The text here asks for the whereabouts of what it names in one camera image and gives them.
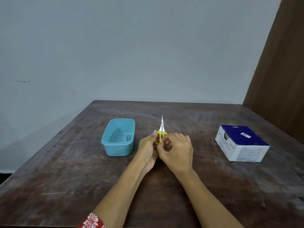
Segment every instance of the box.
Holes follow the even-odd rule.
[[[109,156],[128,156],[133,149],[135,121],[117,118],[109,121],[101,139]]]
[[[221,125],[215,141],[229,161],[261,162],[269,145],[247,126]]]

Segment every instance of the wall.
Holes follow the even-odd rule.
[[[95,99],[241,104],[279,3],[0,0],[0,172]]]
[[[282,0],[244,105],[304,143],[304,0]]]

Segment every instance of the yellow-handled scissors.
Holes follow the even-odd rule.
[[[165,129],[164,129],[164,121],[163,121],[163,116],[162,116],[162,123],[161,123],[161,127],[159,128],[159,131],[157,131],[157,133],[159,134],[159,142],[155,141],[155,143],[158,145],[161,143],[161,139],[168,134]]]

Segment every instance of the sleeve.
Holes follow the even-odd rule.
[[[105,228],[105,226],[96,214],[90,213],[78,228]]]

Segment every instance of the forearm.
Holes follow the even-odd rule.
[[[123,227],[132,199],[144,176],[142,170],[142,164],[133,159],[118,182],[93,211],[106,228]]]
[[[243,227],[240,222],[205,187],[194,170],[176,174],[204,228]]]

